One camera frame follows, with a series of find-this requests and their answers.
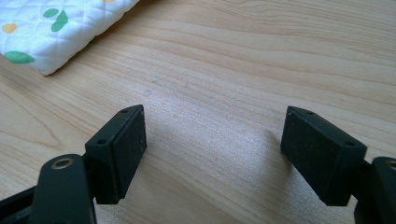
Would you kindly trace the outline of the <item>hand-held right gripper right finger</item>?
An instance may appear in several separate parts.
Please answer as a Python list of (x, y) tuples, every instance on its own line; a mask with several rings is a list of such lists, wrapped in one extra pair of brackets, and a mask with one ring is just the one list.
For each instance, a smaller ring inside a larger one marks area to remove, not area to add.
[(325, 204), (348, 204), (366, 145), (318, 114), (290, 106), (280, 148)]

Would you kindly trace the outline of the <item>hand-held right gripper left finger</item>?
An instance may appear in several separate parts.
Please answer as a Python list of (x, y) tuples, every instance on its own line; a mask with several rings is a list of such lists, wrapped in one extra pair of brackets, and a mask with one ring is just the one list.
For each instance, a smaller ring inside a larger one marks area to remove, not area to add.
[(142, 105), (123, 108), (85, 144), (84, 160), (97, 203), (117, 204), (125, 197), (146, 148)]

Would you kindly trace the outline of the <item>white quilted cloth, green print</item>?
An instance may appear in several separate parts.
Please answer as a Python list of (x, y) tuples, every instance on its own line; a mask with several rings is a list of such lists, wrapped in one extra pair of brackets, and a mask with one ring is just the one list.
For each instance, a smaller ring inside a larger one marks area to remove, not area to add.
[(139, 0), (0, 0), (0, 59), (54, 73)]

